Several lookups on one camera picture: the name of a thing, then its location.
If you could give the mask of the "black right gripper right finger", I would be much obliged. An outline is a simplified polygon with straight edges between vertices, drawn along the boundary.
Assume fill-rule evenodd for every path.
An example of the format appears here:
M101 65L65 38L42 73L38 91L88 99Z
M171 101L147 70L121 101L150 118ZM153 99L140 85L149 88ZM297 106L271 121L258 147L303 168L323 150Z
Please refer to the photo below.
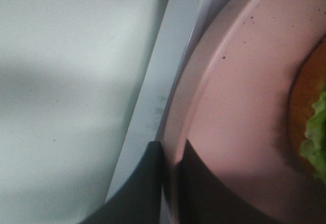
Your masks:
M179 223L278 223L227 188L189 141L180 163L178 197Z

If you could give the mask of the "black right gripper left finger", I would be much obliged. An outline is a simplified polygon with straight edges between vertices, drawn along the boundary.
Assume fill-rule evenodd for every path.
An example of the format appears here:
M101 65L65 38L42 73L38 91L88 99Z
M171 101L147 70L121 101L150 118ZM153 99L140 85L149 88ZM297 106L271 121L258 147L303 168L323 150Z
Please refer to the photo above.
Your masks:
M120 190L86 224L159 223L163 150L160 142L149 142L145 153Z

